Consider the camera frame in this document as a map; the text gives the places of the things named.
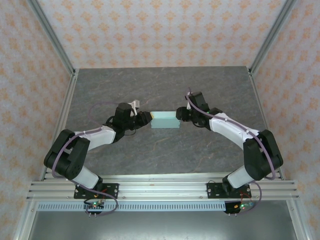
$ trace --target metal bracket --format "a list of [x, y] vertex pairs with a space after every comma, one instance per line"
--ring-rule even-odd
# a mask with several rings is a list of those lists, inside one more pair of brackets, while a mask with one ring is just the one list
[[[118, 198], [119, 184], [118, 183], [102, 183], [102, 191], [106, 194], [109, 194], [116, 199]], [[102, 194], [95, 194], [91, 191], [88, 191], [78, 185], [75, 186], [74, 190], [74, 199], [111, 199], [111, 197], [104, 196]]]
[[206, 192], [208, 194], [208, 199], [247, 199], [249, 197], [252, 197], [251, 189], [248, 184], [243, 185], [242, 187], [239, 187], [236, 190], [227, 193], [224, 191], [221, 182], [208, 182], [206, 184]]

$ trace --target table surface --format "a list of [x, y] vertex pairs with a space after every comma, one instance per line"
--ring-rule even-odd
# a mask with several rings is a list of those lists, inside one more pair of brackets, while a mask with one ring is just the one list
[[[140, 100], [141, 111], [175, 111], [187, 105], [187, 87], [200, 91], [210, 108], [221, 109], [247, 127], [264, 130], [246, 67], [151, 67], [81, 69], [66, 128], [97, 127], [88, 120], [95, 103]], [[103, 124], [117, 105], [101, 105], [92, 118]], [[182, 122], [180, 128], [151, 129], [88, 152], [85, 166], [98, 175], [230, 172], [244, 164], [243, 152], [224, 136]]]

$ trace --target floral wallpaper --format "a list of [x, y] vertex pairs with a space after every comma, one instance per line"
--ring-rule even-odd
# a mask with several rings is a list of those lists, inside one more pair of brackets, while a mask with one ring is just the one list
[[298, 0], [255, 76], [288, 179], [320, 237], [320, 4]]
[[251, 66], [285, 0], [39, 0], [75, 68]]
[[0, 239], [16, 231], [70, 75], [26, 0], [0, 1]]

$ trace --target aluminum frame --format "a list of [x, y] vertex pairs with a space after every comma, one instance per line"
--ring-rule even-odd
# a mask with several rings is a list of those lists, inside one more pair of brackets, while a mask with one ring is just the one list
[[[207, 185], [210, 180], [217, 183], [229, 172], [221, 173], [177, 173], [177, 174], [142, 174], [142, 175], [103, 175], [105, 183], [119, 183], [119, 202], [150, 201], [212, 201], [207, 196]], [[75, 185], [63, 178], [45, 175], [44, 181], [31, 183], [27, 201], [77, 201], [73, 198]], [[299, 193], [292, 180], [281, 180], [279, 172], [276, 179], [258, 182], [262, 189], [262, 200], [297, 200]], [[259, 189], [251, 184], [252, 199], [259, 198]], [[214, 199], [228, 201], [228, 198]]]
[[[27, 1], [34, 11], [36, 17], [39, 19], [47, 36], [51, 40], [65, 68], [71, 73], [70, 84], [64, 97], [64, 104], [61, 108], [60, 118], [53, 136], [53, 140], [55, 140], [59, 132], [66, 125], [69, 108], [77, 81], [78, 71], [75, 72], [71, 61], [69, 60], [52, 26], [46, 18], [44, 11], [38, 3], [38, 0]], [[266, 56], [274, 39], [277, 37], [281, 26], [290, 14], [291, 9], [296, 1], [297, 0], [286, 1], [249, 70], [251, 83], [266, 127], [268, 127], [268, 123], [257, 94], [253, 75], [255, 72], [257, 72], [261, 62]], [[59, 192], [59, 195], [55, 201], [62, 201], [62, 199], [63, 201], [74, 201], [72, 198], [74, 186], [65, 180], [52, 179], [50, 177], [50, 171], [46, 170], [47, 169], [44, 168], [42, 171], [41, 181], [35, 181], [31, 184], [27, 202], [22, 211], [21, 218], [14, 235], [15, 240], [24, 240], [29, 238], [39, 202], [48, 199], [53, 200], [52, 198], [57, 196], [55, 192], [52, 194], [50, 191], [54, 190]], [[128, 177], [130, 178], [129, 175], [118, 175], [113, 177], [103, 176], [103, 178], [105, 181], [114, 180], [117, 182], [119, 182], [121, 180], [120, 178], [122, 178], [122, 187], [124, 187], [124, 189], [122, 195], [121, 190], [119, 192], [119, 196], [121, 197], [121, 199], [119, 199], [120, 201], [126, 201], [130, 198], [135, 198], [137, 201], [141, 201], [144, 197], [146, 197], [146, 195], [154, 195], [154, 200], [158, 199], [163, 201], [165, 198], [172, 200], [172, 193], [179, 191], [175, 195], [175, 198], [179, 201], [181, 201], [181, 199], [185, 199], [185, 201], [190, 201], [193, 199], [197, 200], [198, 202], [202, 202], [208, 200], [208, 198], [206, 198], [207, 193], [205, 192], [205, 183], [208, 182], [208, 180], [216, 180], [217, 182], [221, 181], [221, 178], [224, 177], [226, 173], [192, 173], [192, 175], [189, 174], [188, 176], [182, 173], [175, 175], [176, 176], [173, 176], [172, 174], [166, 174], [166, 177], [164, 177], [163, 174], [132, 175], [130, 181], [128, 181]], [[308, 225], [306, 224], [306, 217], [304, 215], [302, 202], [299, 199], [296, 184], [294, 181], [287, 181], [283, 179], [283, 174], [280, 169], [279, 172], [277, 172], [277, 180], [273, 182], [268, 180], [259, 182], [262, 186], [262, 200], [286, 200], [297, 238], [299, 240], [312, 240], [313, 237]], [[135, 185], [130, 186], [133, 180], [135, 180]], [[131, 187], [135, 187], [135, 190], [132, 192], [134, 192], [136, 195], [130, 196], [130, 194], [132, 194], [132, 192], [130, 193]], [[251, 187], [253, 197], [258, 198], [259, 196], [257, 195], [257, 189], [255, 189], [254, 185]]]
[[47, 37], [50, 39], [54, 49], [56, 50], [56, 53], [60, 57], [64, 67], [66, 70], [70, 73], [73, 74], [75, 72], [75, 69], [66, 54], [61, 42], [59, 41], [53, 27], [51, 26], [49, 20], [47, 19], [45, 12], [43, 11], [41, 5], [39, 4], [38, 0], [27, 0], [29, 3], [29, 6], [33, 10], [35, 16], [39, 20], [43, 30], [45, 31]]
[[266, 36], [266, 39], [264, 40], [259, 52], [257, 53], [252, 66], [250, 67], [249, 71], [251, 75], [254, 75], [256, 72], [258, 72], [259, 66], [265, 56], [267, 55], [267, 52], [269, 48], [271, 47], [274, 40], [277, 38], [278, 33], [285, 23], [287, 17], [290, 15], [292, 8], [294, 7], [297, 0], [286, 0], [284, 3], [280, 14], [276, 18], [272, 28], [270, 29], [268, 35]]

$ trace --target purple cable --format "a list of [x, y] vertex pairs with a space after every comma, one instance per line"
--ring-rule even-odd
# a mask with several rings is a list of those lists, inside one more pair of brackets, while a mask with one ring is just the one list
[[207, 113], [205, 111], [202, 111], [201, 109], [199, 109], [198, 107], [196, 107], [190, 100], [189, 96], [188, 96], [188, 92], [187, 94], [185, 95], [187, 101], [189, 102], [189, 104], [195, 109], [197, 110], [199, 113], [202, 113], [206, 116], [209, 116], [213, 119], [219, 119], [219, 120], [222, 120], [222, 121], [228, 121], [229, 123], [241, 128], [242, 130], [246, 131], [248, 134], [250, 134], [256, 141], [257, 143], [260, 145], [262, 151], [264, 152], [265, 156], [266, 156], [266, 159], [269, 163], [269, 166], [270, 166], [270, 169], [271, 169], [271, 172], [272, 172], [272, 177], [265, 177], [266, 179], [269, 179], [269, 180], [274, 180], [276, 178], [276, 173], [275, 173], [275, 168], [274, 168], [274, 165], [272, 164], [272, 161], [271, 161], [271, 158], [268, 154], [268, 151], [266, 150], [265, 146], [262, 144], [262, 142], [260, 141], [260, 139], [254, 134], [252, 133], [251, 131], [249, 131], [248, 129], [246, 129], [244, 126], [242, 126], [241, 124], [239, 124], [238, 122], [236, 121], [233, 121], [231, 120], [230, 118], [224, 118], [224, 117], [220, 117], [220, 116], [215, 116], [215, 115], [212, 115], [210, 113]]
[[[58, 155], [56, 156], [56, 158], [55, 158], [55, 160], [54, 160], [54, 163], [53, 163], [53, 166], [52, 166], [52, 176], [53, 176], [54, 178], [57, 178], [57, 179], [61, 179], [61, 178], [64, 179], [64, 178], [65, 178], [65, 177], [63, 177], [63, 176], [57, 176], [57, 175], [56, 175], [56, 167], [57, 167], [58, 161], [59, 161], [62, 153], [65, 151], [65, 149], [67, 148], [67, 146], [68, 146], [74, 139], [76, 139], [76, 138], [79, 137], [79, 136], [85, 135], [85, 134], [98, 133], [98, 132], [100, 132], [101, 130], [102, 130], [102, 127], [101, 127], [101, 128], [98, 128], [98, 129], [90, 130], [90, 131], [82, 131], [82, 132], [77, 133], [77, 134], [74, 135], [73, 137], [71, 137], [71, 138], [63, 145], [63, 147], [61, 148], [61, 150], [59, 151]], [[102, 213], [100, 213], [100, 214], [98, 214], [98, 215], [96, 215], [96, 216], [104, 216], [104, 215], [111, 214], [111, 213], [113, 213], [113, 212], [118, 208], [119, 203], [118, 203], [117, 199], [116, 199], [114, 196], [112, 196], [112, 195], [110, 195], [110, 194], [108, 194], [108, 193], [102, 192], [102, 191], [96, 191], [96, 190], [87, 188], [87, 187], [85, 187], [85, 186], [83, 186], [83, 185], [81, 185], [81, 184], [79, 184], [79, 183], [77, 183], [77, 182], [75, 182], [75, 181], [73, 181], [73, 180], [70, 180], [70, 181], [71, 181], [72, 183], [76, 184], [76, 185], [79, 185], [79, 186], [80, 186], [81, 188], [83, 188], [83, 189], [86, 189], [86, 190], [88, 190], [88, 191], [90, 191], [90, 192], [92, 192], [92, 193], [95, 193], [95, 194], [104, 195], [104, 196], [106, 196], [106, 197], [112, 198], [112, 199], [115, 201], [115, 207], [114, 207], [111, 211], [102, 212]], [[89, 213], [89, 211], [88, 211], [88, 208], [91, 207], [91, 206], [92, 206], [92, 204], [88, 205], [88, 206], [86, 207], [86, 209], [85, 209], [85, 213], [88, 214], [88, 215], [90, 215], [90, 213]]]
[[97, 124], [99, 127], [101, 126], [101, 124], [98, 123], [97, 121], [95, 121], [95, 120], [91, 117], [91, 111], [95, 108], [95, 106], [105, 105], [105, 104], [106, 104], [106, 105], [111, 105], [111, 104], [118, 105], [118, 103], [116, 103], [116, 102], [100, 101], [100, 102], [97, 102], [97, 103], [95, 103], [94, 105], [92, 105], [92, 106], [90, 107], [89, 111], [88, 111], [88, 119], [89, 119], [91, 122]]
[[[96, 217], [102, 217], [102, 216], [105, 216], [105, 215], [112, 214], [119, 207], [118, 200], [114, 196], [112, 196], [112, 195], [110, 195], [108, 193], [102, 192], [102, 191], [96, 191], [96, 190], [87, 188], [86, 186], [83, 186], [82, 184], [79, 184], [79, 183], [77, 183], [77, 182], [75, 182], [73, 180], [70, 180], [70, 182], [73, 182], [74, 184], [79, 185], [81, 188], [83, 188], [83, 189], [85, 189], [87, 191], [90, 191], [92, 193], [99, 194], [99, 195], [104, 195], [106, 197], [110, 197], [115, 201], [115, 207], [112, 210], [106, 211], [106, 212], [101, 212], [100, 214], [95, 215]], [[91, 203], [90, 205], [87, 205], [86, 208], [85, 208], [85, 213], [88, 214], [89, 216], [90, 216], [89, 207], [91, 207], [92, 205], [93, 205], [93, 203]]]
[[63, 176], [57, 176], [56, 175], [56, 167], [57, 167], [57, 164], [58, 164], [58, 161], [62, 155], [62, 153], [65, 151], [65, 149], [68, 147], [68, 145], [74, 140], [76, 139], [77, 137], [79, 136], [82, 136], [82, 135], [85, 135], [85, 134], [94, 134], [94, 133], [98, 133], [102, 130], [102, 128], [98, 128], [98, 129], [94, 129], [94, 130], [90, 130], [90, 131], [82, 131], [82, 132], [79, 132], [77, 133], [76, 135], [74, 135], [73, 137], [71, 137], [64, 145], [63, 147], [60, 149], [58, 155], [56, 156], [55, 160], [54, 160], [54, 163], [53, 163], [53, 166], [52, 166], [52, 176], [56, 179], [64, 179], [65, 177]]

